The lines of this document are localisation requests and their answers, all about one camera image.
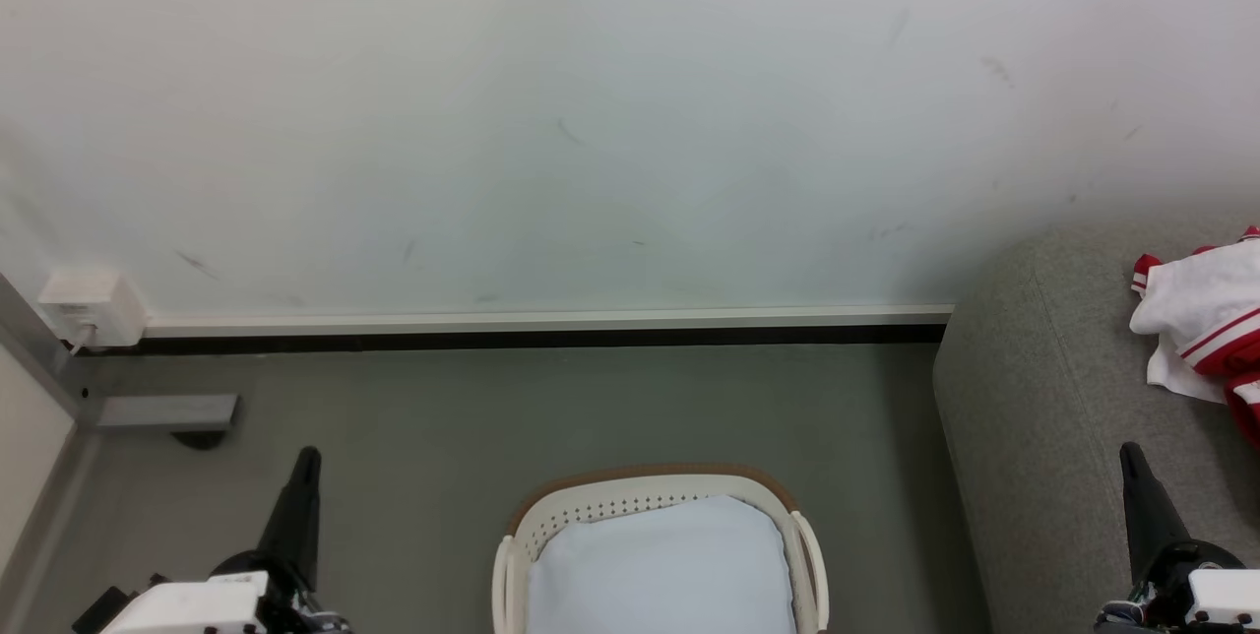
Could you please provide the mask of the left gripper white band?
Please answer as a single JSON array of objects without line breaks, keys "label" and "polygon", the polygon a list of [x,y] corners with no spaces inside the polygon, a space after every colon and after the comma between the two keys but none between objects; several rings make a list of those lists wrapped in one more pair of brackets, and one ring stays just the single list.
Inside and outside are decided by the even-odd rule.
[{"label": "left gripper white band", "polygon": [[98,633],[350,633],[320,606],[318,558],[321,454],[302,447],[258,550],[227,558],[202,582],[158,582],[129,597],[111,589]]}]

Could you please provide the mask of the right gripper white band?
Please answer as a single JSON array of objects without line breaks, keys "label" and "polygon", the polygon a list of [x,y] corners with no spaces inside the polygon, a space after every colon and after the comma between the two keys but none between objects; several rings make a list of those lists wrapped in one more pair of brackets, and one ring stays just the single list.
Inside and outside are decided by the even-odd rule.
[{"label": "right gripper white band", "polygon": [[1119,461],[1134,584],[1125,600],[1102,602],[1097,633],[1256,633],[1259,571],[1191,539],[1139,444],[1121,444]]}]

